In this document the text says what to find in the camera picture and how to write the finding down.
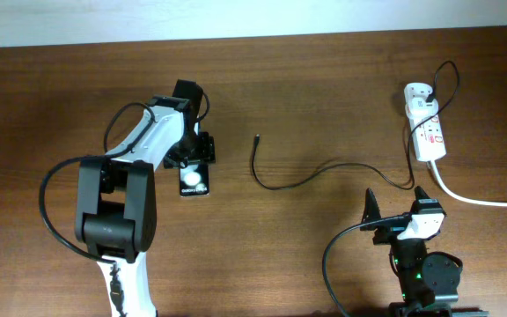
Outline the black Galaxy smartphone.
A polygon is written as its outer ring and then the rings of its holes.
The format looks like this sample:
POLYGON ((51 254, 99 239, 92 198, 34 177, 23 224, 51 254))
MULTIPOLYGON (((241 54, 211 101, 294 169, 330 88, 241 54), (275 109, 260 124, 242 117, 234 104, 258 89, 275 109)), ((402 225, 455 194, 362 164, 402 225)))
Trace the black Galaxy smartphone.
POLYGON ((180 169, 180 196, 195 197, 209 195, 209 166, 189 165, 180 169))

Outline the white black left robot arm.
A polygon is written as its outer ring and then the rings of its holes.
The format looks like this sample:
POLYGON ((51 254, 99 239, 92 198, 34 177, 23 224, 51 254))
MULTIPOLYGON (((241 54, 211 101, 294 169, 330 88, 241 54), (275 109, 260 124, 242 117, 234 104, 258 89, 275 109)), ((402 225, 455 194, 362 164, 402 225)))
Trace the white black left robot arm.
POLYGON ((81 162, 75 235, 96 257, 114 316, 155 316, 147 252, 158 216, 155 172, 179 172, 182 197, 208 195, 214 138, 201 130, 207 99, 195 82, 178 80, 170 96, 143 104, 143 117, 104 158, 81 162))

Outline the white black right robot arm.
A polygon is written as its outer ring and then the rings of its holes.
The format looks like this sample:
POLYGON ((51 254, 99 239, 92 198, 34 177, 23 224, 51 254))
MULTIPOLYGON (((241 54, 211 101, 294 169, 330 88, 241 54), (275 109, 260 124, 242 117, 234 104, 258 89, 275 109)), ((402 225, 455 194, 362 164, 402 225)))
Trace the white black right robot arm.
POLYGON ((408 316, 488 316, 480 308, 452 307, 459 300, 463 261, 445 252, 430 252, 426 242, 441 233, 446 212, 437 199, 415 188, 410 211, 382 217, 371 189, 365 192, 363 229, 374 232, 374 245, 390 247, 389 262, 397 276, 403 300, 393 302, 388 314, 408 316))

